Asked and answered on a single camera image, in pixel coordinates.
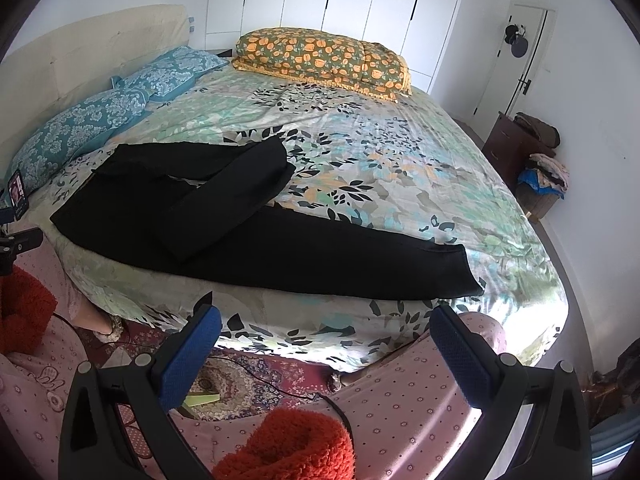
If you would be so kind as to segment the brown bag on cabinet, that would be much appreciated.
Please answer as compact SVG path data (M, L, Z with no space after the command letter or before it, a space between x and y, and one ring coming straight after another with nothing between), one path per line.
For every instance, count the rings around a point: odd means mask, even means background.
M517 112L513 121L547 148L554 150L561 144L558 129L536 117Z

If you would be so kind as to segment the dark brown wooden cabinet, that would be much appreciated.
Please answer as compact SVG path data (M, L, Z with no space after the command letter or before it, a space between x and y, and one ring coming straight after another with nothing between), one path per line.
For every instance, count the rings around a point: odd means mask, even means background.
M518 176L525 169L531 154L542 153L551 158L555 156L555 151L502 113L498 115L482 153L512 193L515 193Z

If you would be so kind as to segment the black pants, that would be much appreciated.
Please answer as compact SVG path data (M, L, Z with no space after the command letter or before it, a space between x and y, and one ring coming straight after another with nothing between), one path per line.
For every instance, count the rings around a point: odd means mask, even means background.
M219 284L375 300L482 290L460 245L274 206L293 172L276 138L122 144L51 221L104 258Z

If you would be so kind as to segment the teal patterned pillow near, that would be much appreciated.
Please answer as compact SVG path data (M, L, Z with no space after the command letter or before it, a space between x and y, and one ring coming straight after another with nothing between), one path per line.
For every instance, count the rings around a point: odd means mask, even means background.
M6 176L20 174L25 192L35 192L68 162L135 125L149 99L149 92L141 88L111 89L66 108L25 141Z

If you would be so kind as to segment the white wardrobe with doors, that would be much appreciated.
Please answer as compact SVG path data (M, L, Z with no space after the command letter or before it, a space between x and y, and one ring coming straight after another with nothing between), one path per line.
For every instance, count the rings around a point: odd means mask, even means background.
M303 27L378 42L407 62L411 81L432 90L460 0L208 0L205 44L230 49L263 27Z

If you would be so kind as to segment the black hat on door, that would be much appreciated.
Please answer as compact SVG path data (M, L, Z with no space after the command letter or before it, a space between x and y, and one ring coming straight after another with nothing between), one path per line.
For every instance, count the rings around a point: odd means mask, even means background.
M526 37L526 28L523 25L509 24L506 26L503 41L510 47L514 58L524 58L529 42Z

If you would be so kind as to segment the cream upholstered headboard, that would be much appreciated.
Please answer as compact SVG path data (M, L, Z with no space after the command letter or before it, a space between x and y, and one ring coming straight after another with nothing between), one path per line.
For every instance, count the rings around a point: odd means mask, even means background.
M54 115L189 41L186 8L138 6L52 30L1 63L1 170Z

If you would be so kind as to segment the teal patterned pillow far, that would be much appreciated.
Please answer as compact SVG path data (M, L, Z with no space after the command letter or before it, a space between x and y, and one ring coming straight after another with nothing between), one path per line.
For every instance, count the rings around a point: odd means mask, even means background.
M113 89L144 90L152 102L168 102L187 92L201 76L221 70L228 58L188 46L172 49L126 77L113 76Z

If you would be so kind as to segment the orange floral folded quilt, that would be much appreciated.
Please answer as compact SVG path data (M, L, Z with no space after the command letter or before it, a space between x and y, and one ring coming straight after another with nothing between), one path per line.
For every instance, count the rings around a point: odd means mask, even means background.
M236 42L232 66L388 102L411 94L410 73L402 56L377 42L318 29L252 30Z

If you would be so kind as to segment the teal patterned pillow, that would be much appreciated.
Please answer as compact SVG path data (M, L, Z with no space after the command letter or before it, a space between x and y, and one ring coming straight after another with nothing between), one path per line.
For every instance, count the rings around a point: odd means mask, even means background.
M172 49L126 77L113 76L113 89L144 90L152 102L168 102L187 92L201 76L221 70L228 58L188 46Z
M68 162L135 125L149 99L149 92L141 88L111 89L66 108L25 141L6 176L20 174L25 192L35 192Z

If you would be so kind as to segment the white room door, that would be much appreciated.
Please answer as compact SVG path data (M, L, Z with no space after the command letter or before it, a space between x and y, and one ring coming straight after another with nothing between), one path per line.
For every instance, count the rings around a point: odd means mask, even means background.
M506 24L500 32L500 44L489 75L488 83L474 108L471 128L486 141L500 113L506 116L517 112L524 102L536 70L544 56L554 25L554 12L539 6L512 4ZM509 24L523 25L529 42L524 58L514 58L503 41Z

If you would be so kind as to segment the red fuzzy sleeve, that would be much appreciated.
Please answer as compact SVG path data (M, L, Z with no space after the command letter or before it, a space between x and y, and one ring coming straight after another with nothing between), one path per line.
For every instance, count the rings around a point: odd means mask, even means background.
M61 479L58 449L66 402L76 368L84 362L72 344L61 351L53 368L67 374L52 389L8 359L1 361L1 415L23 454L55 479ZM284 408L269 413L245 444L207 469L209 479L349 479L354 468L345 417Z

